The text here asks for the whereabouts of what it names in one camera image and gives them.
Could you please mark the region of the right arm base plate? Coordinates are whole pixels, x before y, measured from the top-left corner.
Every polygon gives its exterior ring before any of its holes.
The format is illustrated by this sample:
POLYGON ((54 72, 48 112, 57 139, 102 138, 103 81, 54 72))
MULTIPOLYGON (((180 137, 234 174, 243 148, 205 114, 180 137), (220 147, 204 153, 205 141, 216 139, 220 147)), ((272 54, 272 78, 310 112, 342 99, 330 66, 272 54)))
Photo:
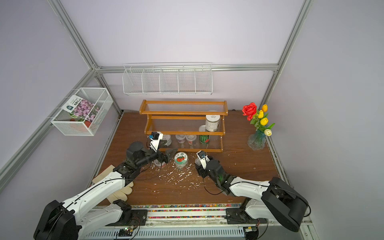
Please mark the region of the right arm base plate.
POLYGON ((225 219, 229 225, 255 224, 258 222, 257 220, 249 217, 244 209, 240 208, 226 209, 225 219))

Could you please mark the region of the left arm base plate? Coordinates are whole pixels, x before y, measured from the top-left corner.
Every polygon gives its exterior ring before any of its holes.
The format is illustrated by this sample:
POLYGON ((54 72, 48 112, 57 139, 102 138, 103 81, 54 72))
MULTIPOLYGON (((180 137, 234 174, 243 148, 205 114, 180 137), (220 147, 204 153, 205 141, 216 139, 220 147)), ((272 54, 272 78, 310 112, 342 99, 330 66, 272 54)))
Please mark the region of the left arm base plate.
POLYGON ((109 224, 112 226, 145 226, 148 217, 147 210, 129 210, 123 211, 121 218, 116 222, 109 224))

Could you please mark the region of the wooden two-tier shelf rack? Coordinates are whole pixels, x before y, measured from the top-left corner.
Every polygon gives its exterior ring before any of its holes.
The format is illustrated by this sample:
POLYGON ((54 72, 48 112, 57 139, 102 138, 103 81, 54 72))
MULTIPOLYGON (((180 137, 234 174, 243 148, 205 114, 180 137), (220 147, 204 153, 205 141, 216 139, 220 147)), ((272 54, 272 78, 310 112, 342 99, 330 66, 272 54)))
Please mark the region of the wooden two-tier shelf rack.
POLYGON ((194 141, 192 147, 182 148, 180 143, 171 145, 171 148, 179 148, 184 152, 197 152, 205 150, 212 153, 220 153, 224 150, 223 136, 226 134, 225 117, 229 110, 226 101, 148 101, 143 100, 140 110, 141 115, 147 116, 145 134, 161 132, 170 135, 176 140, 176 135, 209 136, 209 141, 201 143, 194 141), (218 129, 210 132, 199 128, 206 125, 207 116, 216 115, 218 129))

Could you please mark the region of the clear jar red label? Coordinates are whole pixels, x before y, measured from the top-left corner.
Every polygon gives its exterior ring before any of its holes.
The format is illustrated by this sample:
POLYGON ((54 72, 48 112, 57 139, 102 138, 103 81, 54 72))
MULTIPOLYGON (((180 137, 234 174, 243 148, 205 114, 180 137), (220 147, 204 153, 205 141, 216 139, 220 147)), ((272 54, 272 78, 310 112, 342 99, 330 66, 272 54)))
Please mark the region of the clear jar red label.
POLYGON ((160 169, 162 169, 163 167, 166 166, 166 163, 161 163, 158 160, 154 160, 154 164, 155 164, 155 166, 159 167, 160 169))

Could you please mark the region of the clear jar silver lid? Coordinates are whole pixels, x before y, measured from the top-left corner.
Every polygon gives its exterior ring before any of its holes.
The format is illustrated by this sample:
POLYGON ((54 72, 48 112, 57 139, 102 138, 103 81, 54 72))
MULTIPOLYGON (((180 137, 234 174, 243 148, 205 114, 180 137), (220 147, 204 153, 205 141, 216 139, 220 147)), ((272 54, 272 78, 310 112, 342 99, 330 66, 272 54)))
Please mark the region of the clear jar silver lid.
POLYGON ((166 143, 164 144, 164 147, 169 147, 172 144, 172 139, 170 135, 163 135, 162 140, 166 141, 166 143))

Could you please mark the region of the strawberry lid seed jar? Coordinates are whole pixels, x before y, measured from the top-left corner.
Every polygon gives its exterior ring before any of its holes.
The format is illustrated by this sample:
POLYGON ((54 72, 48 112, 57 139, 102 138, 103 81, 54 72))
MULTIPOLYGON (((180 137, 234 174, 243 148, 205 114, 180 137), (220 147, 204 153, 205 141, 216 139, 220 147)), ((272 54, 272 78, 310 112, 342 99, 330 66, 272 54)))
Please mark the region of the strawberry lid seed jar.
POLYGON ((174 156, 174 162, 176 168, 181 170, 188 164, 188 155, 185 152, 178 152, 174 156))

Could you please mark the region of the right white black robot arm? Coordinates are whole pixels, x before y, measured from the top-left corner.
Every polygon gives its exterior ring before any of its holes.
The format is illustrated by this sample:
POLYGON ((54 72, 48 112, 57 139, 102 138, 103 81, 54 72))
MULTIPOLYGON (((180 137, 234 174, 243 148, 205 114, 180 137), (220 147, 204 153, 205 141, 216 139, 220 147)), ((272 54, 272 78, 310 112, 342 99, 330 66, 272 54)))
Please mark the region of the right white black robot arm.
POLYGON ((276 220, 292 232, 298 232, 310 210, 308 201, 282 179, 251 181, 228 174, 218 160, 195 160, 200 177, 210 178, 220 194, 244 197, 243 204, 227 211, 228 224, 250 224, 253 220, 276 220))

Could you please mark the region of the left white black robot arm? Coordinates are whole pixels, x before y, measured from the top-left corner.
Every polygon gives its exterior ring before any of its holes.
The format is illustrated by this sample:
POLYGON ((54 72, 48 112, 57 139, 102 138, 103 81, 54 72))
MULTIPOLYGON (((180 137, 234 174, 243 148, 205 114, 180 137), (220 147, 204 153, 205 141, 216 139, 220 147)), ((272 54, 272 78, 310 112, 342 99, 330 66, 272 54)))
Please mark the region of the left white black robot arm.
POLYGON ((123 200, 115 200, 109 206, 90 213, 90 210, 111 194, 128 186, 143 166, 158 160, 169 163, 177 149, 161 152, 158 145, 163 140, 152 141, 149 148, 141 142, 132 143, 126 151, 126 159, 106 177, 85 191, 63 202, 56 200, 46 205, 33 238, 35 240, 79 240, 87 234, 108 225, 138 227, 141 218, 132 213, 132 207, 123 200))

